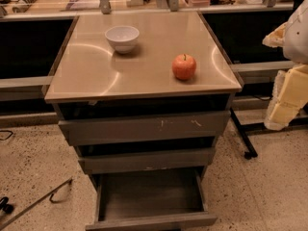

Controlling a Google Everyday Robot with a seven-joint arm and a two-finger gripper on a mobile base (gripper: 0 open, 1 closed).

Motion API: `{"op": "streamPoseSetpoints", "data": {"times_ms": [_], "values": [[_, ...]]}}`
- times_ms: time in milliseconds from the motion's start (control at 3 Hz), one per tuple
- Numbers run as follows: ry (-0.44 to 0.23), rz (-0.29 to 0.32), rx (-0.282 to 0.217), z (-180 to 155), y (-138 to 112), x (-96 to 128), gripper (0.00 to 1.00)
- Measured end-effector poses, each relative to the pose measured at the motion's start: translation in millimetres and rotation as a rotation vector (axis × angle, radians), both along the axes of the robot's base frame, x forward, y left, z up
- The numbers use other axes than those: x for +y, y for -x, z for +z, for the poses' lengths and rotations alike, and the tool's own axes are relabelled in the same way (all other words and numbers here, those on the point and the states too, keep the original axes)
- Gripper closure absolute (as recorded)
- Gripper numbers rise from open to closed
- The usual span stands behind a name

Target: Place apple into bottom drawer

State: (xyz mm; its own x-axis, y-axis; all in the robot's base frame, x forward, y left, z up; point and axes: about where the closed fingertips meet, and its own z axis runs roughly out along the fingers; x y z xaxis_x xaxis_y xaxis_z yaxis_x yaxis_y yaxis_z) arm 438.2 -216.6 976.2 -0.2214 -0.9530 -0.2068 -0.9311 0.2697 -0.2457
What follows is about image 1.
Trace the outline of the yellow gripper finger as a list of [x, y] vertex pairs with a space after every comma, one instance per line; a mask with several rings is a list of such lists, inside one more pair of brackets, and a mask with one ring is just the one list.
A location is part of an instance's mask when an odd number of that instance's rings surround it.
[[272, 90], [265, 126], [274, 131], [282, 130], [308, 103], [308, 65], [297, 64], [288, 71], [279, 70]]
[[265, 46], [272, 48], [283, 47], [286, 25], [287, 23], [283, 23], [279, 27], [277, 27], [274, 31], [266, 35], [262, 40], [262, 43]]

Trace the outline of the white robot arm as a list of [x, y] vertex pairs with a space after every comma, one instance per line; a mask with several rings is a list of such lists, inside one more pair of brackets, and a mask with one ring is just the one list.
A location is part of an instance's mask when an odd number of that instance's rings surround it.
[[282, 130], [308, 103], [308, 0], [304, 0], [288, 21], [264, 37], [265, 46], [283, 49], [283, 56], [295, 65], [279, 70], [268, 105], [265, 126]]

